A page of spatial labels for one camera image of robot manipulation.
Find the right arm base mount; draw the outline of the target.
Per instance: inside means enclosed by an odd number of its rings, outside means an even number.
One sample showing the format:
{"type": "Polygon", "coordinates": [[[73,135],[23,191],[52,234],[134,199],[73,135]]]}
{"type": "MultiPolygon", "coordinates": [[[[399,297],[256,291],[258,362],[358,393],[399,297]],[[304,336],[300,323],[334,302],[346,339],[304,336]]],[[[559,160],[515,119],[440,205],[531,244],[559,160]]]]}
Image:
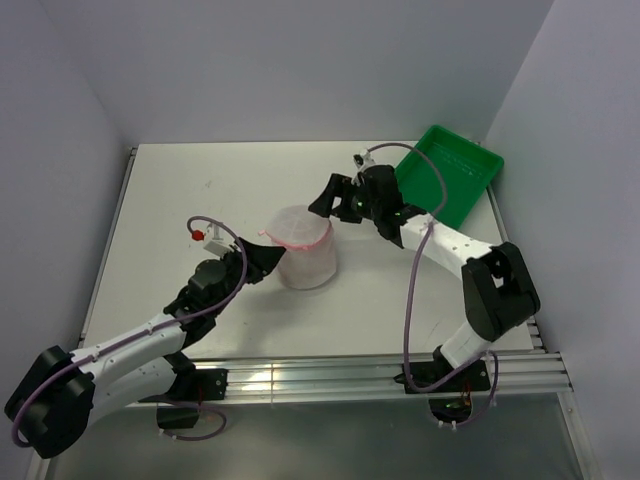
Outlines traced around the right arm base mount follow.
{"type": "Polygon", "coordinates": [[[444,360],[411,362],[409,372],[418,389],[428,389],[428,394],[448,394],[428,399],[429,413],[441,429],[457,431],[494,403],[497,374],[489,377],[484,360],[475,360],[464,370],[448,367],[444,360]]]}

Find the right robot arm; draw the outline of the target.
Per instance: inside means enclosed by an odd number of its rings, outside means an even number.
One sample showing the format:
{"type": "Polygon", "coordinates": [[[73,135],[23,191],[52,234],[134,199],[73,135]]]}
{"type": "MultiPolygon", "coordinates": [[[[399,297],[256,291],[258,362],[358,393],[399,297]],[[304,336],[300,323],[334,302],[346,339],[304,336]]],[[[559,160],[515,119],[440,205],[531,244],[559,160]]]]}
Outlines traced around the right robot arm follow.
{"type": "Polygon", "coordinates": [[[516,245],[473,239],[406,202],[389,165],[368,167],[353,178],[332,175],[308,209],[320,217],[353,224],[371,221],[382,238],[414,252],[412,281],[424,258],[461,281],[465,319],[434,354],[433,378],[443,389],[457,388],[467,377],[468,364],[540,309],[538,293],[516,245]]]}

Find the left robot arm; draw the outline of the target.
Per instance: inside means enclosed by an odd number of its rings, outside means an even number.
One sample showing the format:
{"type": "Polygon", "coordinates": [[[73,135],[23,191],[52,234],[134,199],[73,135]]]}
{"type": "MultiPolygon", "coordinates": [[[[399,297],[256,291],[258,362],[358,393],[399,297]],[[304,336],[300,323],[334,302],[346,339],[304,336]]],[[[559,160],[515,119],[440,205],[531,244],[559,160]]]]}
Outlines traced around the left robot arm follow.
{"type": "Polygon", "coordinates": [[[90,425],[132,403],[193,399],[196,367],[185,349],[209,334],[244,285],[271,274],[285,252],[238,239],[221,257],[199,263],[177,297],[137,328],[71,352],[59,346],[41,352],[4,407],[14,444],[53,458],[90,425]]]}

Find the aluminium mounting rail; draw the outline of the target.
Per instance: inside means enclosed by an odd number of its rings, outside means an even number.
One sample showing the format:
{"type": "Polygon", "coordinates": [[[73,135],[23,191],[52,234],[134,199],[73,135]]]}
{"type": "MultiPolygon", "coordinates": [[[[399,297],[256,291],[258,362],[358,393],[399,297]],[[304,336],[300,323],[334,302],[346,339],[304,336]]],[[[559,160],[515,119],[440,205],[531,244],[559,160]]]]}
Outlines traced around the aluminium mounting rail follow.
{"type": "MultiPolygon", "coordinates": [[[[482,358],[489,377],[497,374],[497,395],[564,394],[572,390],[560,354],[543,349],[533,321],[530,351],[506,351],[498,360],[482,358]]],[[[396,378],[400,355],[348,356],[273,360],[200,360],[195,369],[228,371],[227,404],[321,403],[407,399],[411,395],[396,378]]]]}

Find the green plastic tray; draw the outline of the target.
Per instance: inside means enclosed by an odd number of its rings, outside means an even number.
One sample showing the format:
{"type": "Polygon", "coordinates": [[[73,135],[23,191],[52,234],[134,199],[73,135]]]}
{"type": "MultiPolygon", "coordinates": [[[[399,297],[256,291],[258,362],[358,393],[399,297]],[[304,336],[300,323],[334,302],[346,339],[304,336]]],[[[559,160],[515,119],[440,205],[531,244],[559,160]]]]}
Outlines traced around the green plastic tray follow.
{"type": "Polygon", "coordinates": [[[433,125],[395,169],[399,189],[407,203],[433,211],[447,202],[436,218],[459,228],[494,177],[502,170],[499,155],[439,125],[433,125]]]}

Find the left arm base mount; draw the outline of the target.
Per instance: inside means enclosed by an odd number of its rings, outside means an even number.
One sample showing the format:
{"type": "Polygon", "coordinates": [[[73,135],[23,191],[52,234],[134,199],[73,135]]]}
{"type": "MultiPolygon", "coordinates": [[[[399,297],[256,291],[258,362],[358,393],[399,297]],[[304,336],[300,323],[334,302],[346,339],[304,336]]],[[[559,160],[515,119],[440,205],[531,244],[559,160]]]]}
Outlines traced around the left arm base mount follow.
{"type": "Polygon", "coordinates": [[[193,428],[200,413],[184,403],[201,406],[205,401],[223,400],[228,385],[228,371],[223,368],[195,369],[177,376],[165,394],[149,397],[149,401],[170,400],[165,407],[156,408],[156,423],[163,430],[193,428]]]}

